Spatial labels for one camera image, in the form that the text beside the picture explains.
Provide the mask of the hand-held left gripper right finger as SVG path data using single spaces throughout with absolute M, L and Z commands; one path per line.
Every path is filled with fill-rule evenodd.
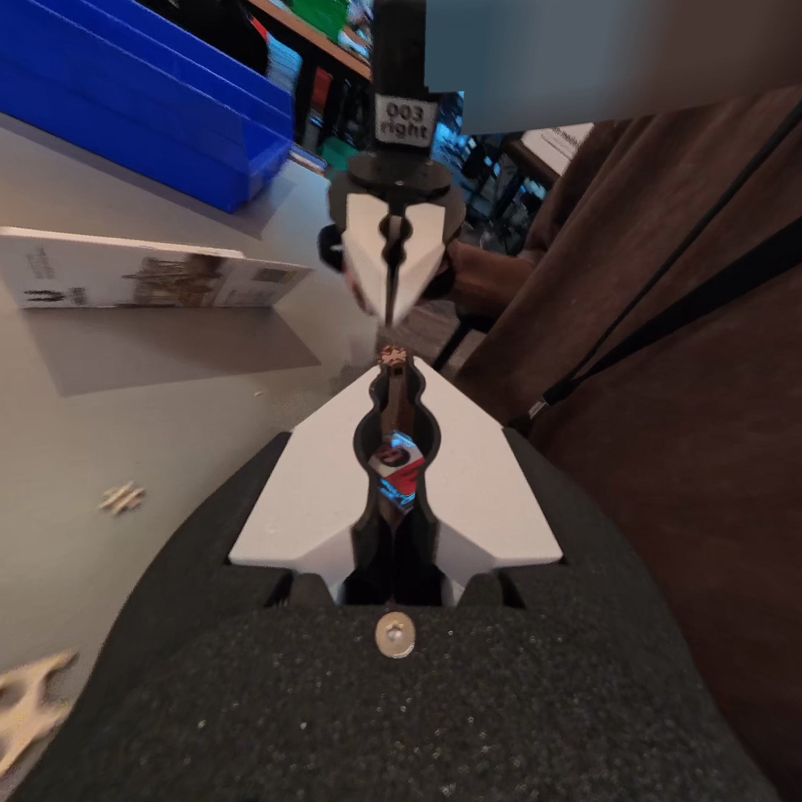
M 434 563 L 444 575 L 444 602 L 496 569 L 557 563 L 563 557 L 503 427 L 425 362 L 421 404 L 439 429 L 424 471 L 428 507 L 438 527 Z

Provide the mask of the wooden background table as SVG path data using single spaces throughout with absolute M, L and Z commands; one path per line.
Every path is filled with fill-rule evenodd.
M 315 145 L 318 149 L 326 138 L 337 133 L 346 87 L 370 86 L 370 67 L 330 41 L 282 2 L 248 1 L 247 4 L 255 19 L 266 28 L 270 40 L 286 46 L 301 60 L 294 89 L 296 145 L 301 145 L 306 135 L 317 71 L 324 71 L 331 77 Z

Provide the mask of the person's right forearm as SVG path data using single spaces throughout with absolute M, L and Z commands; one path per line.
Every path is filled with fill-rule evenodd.
M 544 248 L 530 248 L 516 256 L 500 256 L 494 278 L 496 315 L 500 316 L 513 303 L 547 255 Z

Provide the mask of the white printed booklet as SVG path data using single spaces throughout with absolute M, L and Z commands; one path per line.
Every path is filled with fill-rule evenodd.
M 312 269 L 231 249 L 1 229 L 2 279 L 24 310 L 269 308 Z

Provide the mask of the small hash-shaped wooden piece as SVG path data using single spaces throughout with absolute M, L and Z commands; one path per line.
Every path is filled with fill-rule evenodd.
M 97 509 L 110 516 L 120 516 L 138 507 L 147 494 L 144 486 L 128 481 L 125 484 L 111 487 L 103 493 Z

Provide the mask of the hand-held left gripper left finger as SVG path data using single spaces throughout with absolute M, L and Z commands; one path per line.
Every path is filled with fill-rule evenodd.
M 293 429 L 228 554 L 233 566 L 316 574 L 343 599 L 355 569 L 351 530 L 369 490 L 354 437 L 374 407 L 369 389 L 379 373 L 371 367 Z

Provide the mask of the bus-shaped wooden piece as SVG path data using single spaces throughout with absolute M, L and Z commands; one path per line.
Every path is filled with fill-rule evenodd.
M 71 703 L 47 703 L 46 689 L 51 677 L 70 667 L 77 655 L 74 650 L 66 650 L 2 674 L 2 695 L 11 691 L 16 699 L 11 704 L 2 703 L 1 777 L 5 777 L 33 744 L 49 736 L 71 712 Z

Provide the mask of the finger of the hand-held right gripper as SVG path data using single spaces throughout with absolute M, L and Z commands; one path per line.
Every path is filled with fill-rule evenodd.
M 407 206 L 400 238 L 399 262 L 392 278 L 391 326 L 399 325 L 421 298 L 442 262 L 445 208 L 438 205 Z
M 382 230 L 388 216 L 386 202 L 373 195 L 349 193 L 346 197 L 343 247 L 347 271 L 367 310 L 383 324 L 391 320 L 387 313 L 386 235 Z

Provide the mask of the red white card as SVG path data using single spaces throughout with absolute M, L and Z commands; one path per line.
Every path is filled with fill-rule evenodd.
M 413 440 L 394 430 L 383 436 L 369 466 L 378 477 L 378 489 L 384 498 L 406 513 L 414 505 L 417 478 L 424 463 L 424 455 Z

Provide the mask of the grey desk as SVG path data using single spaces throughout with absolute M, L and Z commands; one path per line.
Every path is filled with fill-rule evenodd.
M 313 269 L 271 310 L 23 311 L 2 284 L 2 674 L 74 650 L 66 703 L 168 537 L 376 365 L 377 326 L 317 258 L 329 182 L 305 165 L 228 215 L 5 115 L 1 158 L 2 226 Z M 142 503 L 100 512 L 128 481 Z

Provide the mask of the blue plastic bin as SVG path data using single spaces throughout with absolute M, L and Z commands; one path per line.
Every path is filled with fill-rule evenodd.
M 2 114 L 233 213 L 294 138 L 245 5 L 2 2 Z

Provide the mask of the person's right hand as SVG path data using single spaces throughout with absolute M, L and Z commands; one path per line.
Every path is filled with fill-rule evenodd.
M 473 316 L 497 319 L 504 310 L 489 269 L 490 253 L 455 240 L 447 246 L 444 263 L 452 276 L 446 300 Z

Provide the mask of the green box on table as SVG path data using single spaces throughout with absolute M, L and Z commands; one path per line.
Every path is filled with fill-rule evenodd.
M 336 42 L 348 21 L 350 1 L 293 1 L 295 15 Z

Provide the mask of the person in brown sweater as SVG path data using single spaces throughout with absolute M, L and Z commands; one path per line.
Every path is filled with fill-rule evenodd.
M 456 375 L 502 424 L 800 219 L 800 86 L 596 123 L 548 255 Z M 708 687 L 800 800 L 800 266 L 588 378 L 529 436 L 655 576 Z

